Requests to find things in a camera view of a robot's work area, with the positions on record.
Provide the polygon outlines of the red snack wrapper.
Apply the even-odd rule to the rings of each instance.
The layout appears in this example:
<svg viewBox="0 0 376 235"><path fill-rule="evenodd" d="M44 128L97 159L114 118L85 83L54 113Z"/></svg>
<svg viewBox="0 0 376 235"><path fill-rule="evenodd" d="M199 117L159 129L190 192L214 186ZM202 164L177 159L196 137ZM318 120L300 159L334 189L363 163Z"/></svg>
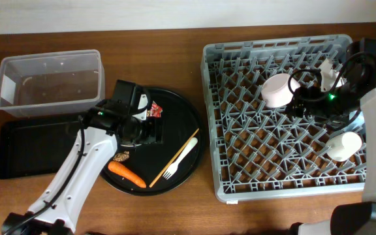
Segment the red snack wrapper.
<svg viewBox="0 0 376 235"><path fill-rule="evenodd" d="M151 108L147 111L147 117L149 118L161 118L161 113L163 109L153 101L151 104Z"/></svg>

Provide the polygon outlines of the white plastic fork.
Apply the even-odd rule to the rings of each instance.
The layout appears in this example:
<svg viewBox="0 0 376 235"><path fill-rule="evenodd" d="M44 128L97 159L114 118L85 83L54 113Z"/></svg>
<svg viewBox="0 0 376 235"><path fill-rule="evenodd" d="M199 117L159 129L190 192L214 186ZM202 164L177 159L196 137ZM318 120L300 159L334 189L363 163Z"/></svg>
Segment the white plastic fork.
<svg viewBox="0 0 376 235"><path fill-rule="evenodd" d="M196 146L198 139L193 137L188 144L184 147L183 151L178 155L178 158L165 170L163 178L168 180L171 178L178 170L179 164L184 160L184 158L189 154L189 152Z"/></svg>

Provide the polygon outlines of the cream white cup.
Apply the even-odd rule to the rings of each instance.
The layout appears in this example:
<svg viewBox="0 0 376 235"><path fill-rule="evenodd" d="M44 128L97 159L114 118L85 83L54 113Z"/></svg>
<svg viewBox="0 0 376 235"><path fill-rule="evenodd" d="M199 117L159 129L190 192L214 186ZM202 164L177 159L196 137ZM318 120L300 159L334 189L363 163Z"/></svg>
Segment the cream white cup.
<svg viewBox="0 0 376 235"><path fill-rule="evenodd" d="M327 155L335 161L343 162L362 147L362 139L354 132L345 132L329 139L326 145L329 147Z"/></svg>

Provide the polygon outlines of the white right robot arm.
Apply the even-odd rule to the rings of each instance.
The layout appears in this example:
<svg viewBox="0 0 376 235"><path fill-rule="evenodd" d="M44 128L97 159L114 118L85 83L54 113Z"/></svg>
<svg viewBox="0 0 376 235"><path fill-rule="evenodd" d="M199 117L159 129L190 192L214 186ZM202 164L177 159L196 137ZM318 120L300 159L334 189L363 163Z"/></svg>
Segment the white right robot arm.
<svg viewBox="0 0 376 235"><path fill-rule="evenodd" d="M354 110L364 116L366 127L366 179L362 201L337 206L331 218L319 223L295 223L290 234L376 234L376 40L361 39L347 47L338 80L326 91L298 88L286 107L287 114L303 118L332 119Z"/></svg>

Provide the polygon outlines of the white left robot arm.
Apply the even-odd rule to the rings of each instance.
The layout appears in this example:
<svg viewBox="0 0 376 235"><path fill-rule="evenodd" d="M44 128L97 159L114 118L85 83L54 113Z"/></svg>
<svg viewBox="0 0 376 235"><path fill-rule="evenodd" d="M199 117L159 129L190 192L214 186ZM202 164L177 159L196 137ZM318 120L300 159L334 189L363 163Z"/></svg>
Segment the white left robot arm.
<svg viewBox="0 0 376 235"><path fill-rule="evenodd" d="M74 234L82 206L111 158L161 141L147 116L152 103L146 87L118 80L111 99L79 117L74 145L54 179L26 214L8 215L2 234Z"/></svg>

